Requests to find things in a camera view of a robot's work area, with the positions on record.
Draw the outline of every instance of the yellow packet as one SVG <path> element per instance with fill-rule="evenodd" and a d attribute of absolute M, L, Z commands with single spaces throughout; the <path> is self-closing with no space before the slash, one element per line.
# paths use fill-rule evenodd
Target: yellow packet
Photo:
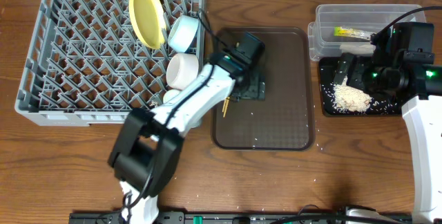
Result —
<path fill-rule="evenodd" d="M 354 37 L 364 40 L 370 40 L 372 34 L 375 34 L 375 32 L 365 31 L 365 30 L 357 30 L 353 28 L 346 28 L 346 27 L 335 27 L 334 28 L 334 36 L 335 37 Z"/>

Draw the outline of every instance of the plastic dish rack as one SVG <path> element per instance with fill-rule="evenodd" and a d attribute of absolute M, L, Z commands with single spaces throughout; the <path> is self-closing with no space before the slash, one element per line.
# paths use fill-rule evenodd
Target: plastic dish rack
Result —
<path fill-rule="evenodd" d="M 167 44 L 145 47 L 133 32 L 129 0 L 41 0 L 15 109 L 41 126 L 122 123 L 135 107 L 162 104 Z M 167 30 L 204 0 L 160 0 Z M 204 31 L 189 49 L 202 65 Z"/>

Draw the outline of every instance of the black tray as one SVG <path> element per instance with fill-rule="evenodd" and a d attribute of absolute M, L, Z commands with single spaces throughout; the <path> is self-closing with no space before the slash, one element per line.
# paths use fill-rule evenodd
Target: black tray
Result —
<path fill-rule="evenodd" d="M 266 46 L 259 63 L 265 100 L 230 101 L 225 118 L 219 103 L 213 111 L 214 143 L 225 149 L 307 149 L 314 143 L 314 112 L 306 34 L 298 28 L 227 28 L 219 36 L 230 41 L 244 32 Z"/>
<path fill-rule="evenodd" d="M 333 107 L 334 94 L 333 79 L 334 71 L 338 66 L 339 57 L 324 57 L 319 61 L 318 73 L 320 82 L 320 100 L 323 106 L 323 114 L 328 117 L 336 116 L 377 116 L 377 115 L 401 115 L 402 111 L 396 102 L 388 102 L 387 100 L 375 99 L 370 102 L 371 106 L 365 113 L 348 111 L 341 113 Z"/>

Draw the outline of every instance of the clear plastic container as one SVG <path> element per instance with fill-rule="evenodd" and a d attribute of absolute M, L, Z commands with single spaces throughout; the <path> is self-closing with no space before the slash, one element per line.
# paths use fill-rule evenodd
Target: clear plastic container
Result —
<path fill-rule="evenodd" d="M 420 8 L 419 5 L 397 4 L 328 4 L 316 8 L 316 20 L 308 26 L 310 59 L 340 57 L 344 52 L 370 55 L 374 51 L 368 40 L 335 37 L 335 27 L 348 27 L 378 32 L 402 14 Z M 417 12 L 401 21 L 426 22 L 425 14 Z"/>

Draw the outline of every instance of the pile of rice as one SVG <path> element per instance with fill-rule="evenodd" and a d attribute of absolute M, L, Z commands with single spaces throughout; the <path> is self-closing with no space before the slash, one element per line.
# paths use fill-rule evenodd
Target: pile of rice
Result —
<path fill-rule="evenodd" d="M 347 77 L 341 85 L 333 85 L 334 89 L 334 101 L 333 107 L 340 111 L 358 111 L 364 113 L 369 107 L 370 102 L 373 100 L 368 94 L 347 86 Z"/>

